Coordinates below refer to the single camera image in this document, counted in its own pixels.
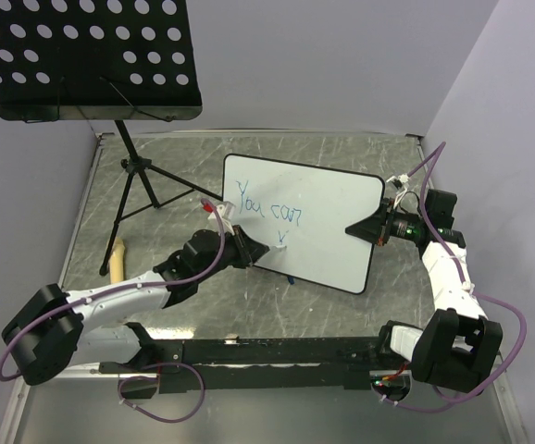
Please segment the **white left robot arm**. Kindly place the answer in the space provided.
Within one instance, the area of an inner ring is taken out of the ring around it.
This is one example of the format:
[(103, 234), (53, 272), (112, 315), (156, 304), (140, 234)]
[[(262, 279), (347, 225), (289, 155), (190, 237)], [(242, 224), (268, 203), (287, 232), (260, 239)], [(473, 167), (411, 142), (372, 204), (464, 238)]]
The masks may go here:
[(228, 268), (245, 269), (269, 252), (240, 227), (196, 231), (183, 247), (138, 277), (94, 290), (40, 288), (2, 331), (4, 356), (30, 386), (43, 384), (69, 366), (125, 364), (142, 372), (155, 358), (152, 340), (134, 323), (105, 326), (141, 312), (162, 310), (192, 297), (206, 279)]

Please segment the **white whiteboard black frame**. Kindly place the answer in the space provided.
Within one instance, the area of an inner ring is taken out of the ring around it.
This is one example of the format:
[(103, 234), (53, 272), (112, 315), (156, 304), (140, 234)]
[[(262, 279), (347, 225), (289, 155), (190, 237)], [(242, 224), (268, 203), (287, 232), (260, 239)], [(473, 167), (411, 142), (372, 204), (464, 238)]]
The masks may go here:
[(351, 294), (366, 288), (373, 246), (344, 229), (372, 215), (384, 191), (384, 180), (366, 173), (243, 154), (223, 163), (231, 223), (269, 247), (286, 246), (256, 266)]

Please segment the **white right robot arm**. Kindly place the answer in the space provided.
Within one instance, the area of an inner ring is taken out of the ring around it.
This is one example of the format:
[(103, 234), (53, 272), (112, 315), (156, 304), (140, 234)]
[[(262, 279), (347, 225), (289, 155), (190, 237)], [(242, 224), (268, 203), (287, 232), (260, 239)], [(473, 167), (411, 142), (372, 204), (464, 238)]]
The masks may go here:
[(455, 194), (429, 190), (417, 214), (382, 199), (376, 212), (346, 228), (346, 234), (382, 246), (391, 238), (411, 241), (428, 272), (434, 314), (425, 328), (390, 321), (379, 331), (377, 361), (395, 368), (407, 361), (415, 380), (467, 393), (491, 373), (502, 327), (488, 319), (472, 293), (466, 243), (453, 228)]

